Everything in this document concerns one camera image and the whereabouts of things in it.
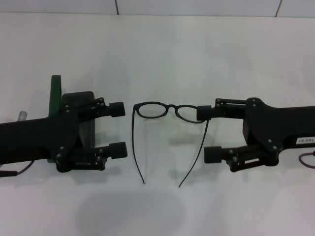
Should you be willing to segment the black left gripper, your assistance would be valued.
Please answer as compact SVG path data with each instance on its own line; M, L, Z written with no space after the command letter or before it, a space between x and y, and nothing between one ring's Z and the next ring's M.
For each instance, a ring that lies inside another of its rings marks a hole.
M0 123L0 165L51 159L59 172L76 170L71 153L82 117L69 106L47 118Z

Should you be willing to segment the green glasses case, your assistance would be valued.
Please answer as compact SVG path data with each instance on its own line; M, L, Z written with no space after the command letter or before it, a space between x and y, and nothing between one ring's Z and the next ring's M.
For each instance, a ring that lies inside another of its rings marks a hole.
M58 113L60 108L65 105L80 105L94 101L94 93L91 91L66 93L62 95L61 76L53 75L51 78L49 116ZM51 150L54 148L55 140L50 138L42 143L38 150L43 158L47 158L50 163L55 162L56 155L60 155L60 151ZM88 120L79 124L78 137L75 143L76 148L94 148L95 147L95 121Z

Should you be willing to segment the black glasses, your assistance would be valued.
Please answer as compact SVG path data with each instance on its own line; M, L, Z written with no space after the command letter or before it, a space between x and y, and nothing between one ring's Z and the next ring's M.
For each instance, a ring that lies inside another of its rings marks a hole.
M157 106L158 107L159 111L157 112L156 115L151 115L151 114L145 115L144 112L140 111L141 108L146 107L146 109L147 109L149 106ZM183 109L189 109L189 110L193 111L195 113L195 115L196 115L196 112L197 112L197 107L196 106L189 105L189 104L182 104L182 105L168 104L167 105L167 104L164 104L164 103L161 103L161 102L156 102L156 101L137 103L137 104L133 105L133 109L132 109L131 147L132 147L133 159L134 159L137 171L138 171L138 173L140 175L140 178L141 178L143 184L145 184L145 180L144 180L144 177L143 177L143 175L142 175L142 173L140 171L140 168L139 168L139 165L138 165L138 162L137 162L137 159L136 159L136 154L135 154L135 144L134 144L135 115L138 115L139 117L144 118L144 119L157 119L157 118L162 118L162 117L167 116L167 114L168 114L168 112L169 112L169 110L171 108L174 110L175 116L177 118L185 121L185 122L192 123L192 124L202 124L204 122L206 123L205 124L205 129L204 129L204 132L203 132L201 145L200 145L199 151L198 151L198 153L196 155L196 158L195 158L191 168L189 169L189 171L187 172L187 174L185 175L183 180L180 182L178 188L180 188L182 186L182 184L184 183L184 181L187 179L187 177L189 176L189 174L191 173L191 171L195 167L195 165L197 163L197 160L200 157L201 149L202 149L202 147L204 145L205 137L206 137L206 134L207 134L207 131L208 131L208 127L209 127L209 120L204 120L204 119L196 120L195 118L186 118L186 117L183 116L183 114L184 114L183 113Z

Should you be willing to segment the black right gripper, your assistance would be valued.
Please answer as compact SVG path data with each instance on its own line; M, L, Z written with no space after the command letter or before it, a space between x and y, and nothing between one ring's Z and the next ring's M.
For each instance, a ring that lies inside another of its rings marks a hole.
M197 106L198 121L213 118L244 121L243 135L249 146L204 148L205 163L225 161L231 172L275 166L279 163L280 152L286 149L315 148L315 106L275 108L258 98L217 98L214 107Z

